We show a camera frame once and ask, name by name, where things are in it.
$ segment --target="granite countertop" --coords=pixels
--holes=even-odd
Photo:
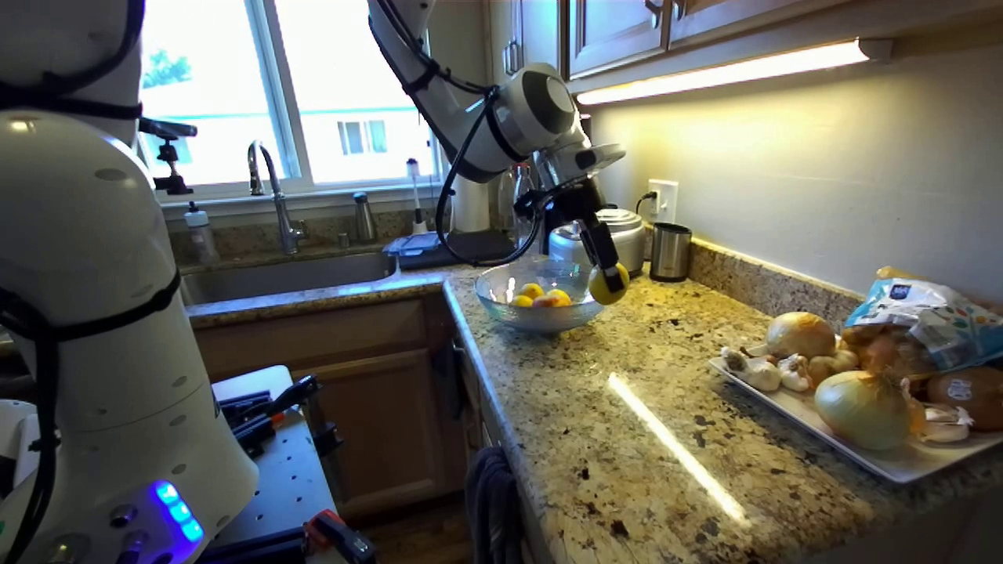
[[[1003,485],[991,452],[892,485],[712,369],[769,316],[700,281],[637,278],[590,326],[519,335],[474,269],[195,309],[195,326],[448,299],[524,506],[555,562],[797,562]]]

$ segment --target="window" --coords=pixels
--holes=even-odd
[[[385,67],[365,0],[150,0],[140,104],[198,127],[177,174],[200,202],[248,196],[248,144],[276,158],[283,190],[402,185],[406,158],[432,174],[432,133]],[[154,177],[161,143],[140,136]]]

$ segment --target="white tray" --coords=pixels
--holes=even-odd
[[[778,393],[778,396],[763,396],[759,390],[752,390],[746,379],[726,377],[734,385],[739,385],[742,393],[750,393],[752,399],[772,405],[774,410],[786,413],[792,422],[800,422],[802,431],[814,432],[819,439],[825,439],[828,444],[833,444],[838,452],[842,452],[846,458],[852,458],[855,464],[863,464],[866,472],[891,481],[891,483],[914,483],[924,481],[944,468],[954,468],[966,458],[973,458],[977,452],[986,452],[994,444],[1003,441],[1003,432],[971,432],[968,441],[958,444],[905,444],[897,452],[858,452],[846,441],[841,441],[838,435],[830,435],[830,431],[825,427],[825,419],[806,405],[806,399],[791,396],[791,393]]]

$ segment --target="kitchen sink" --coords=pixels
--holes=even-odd
[[[185,303],[259,299],[304,288],[355,287],[392,275],[383,250],[287,258],[244,267],[205,267],[182,272]]]

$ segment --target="plastic bag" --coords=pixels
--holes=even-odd
[[[905,326],[944,373],[1003,357],[1003,316],[924,278],[873,278],[846,326]]]

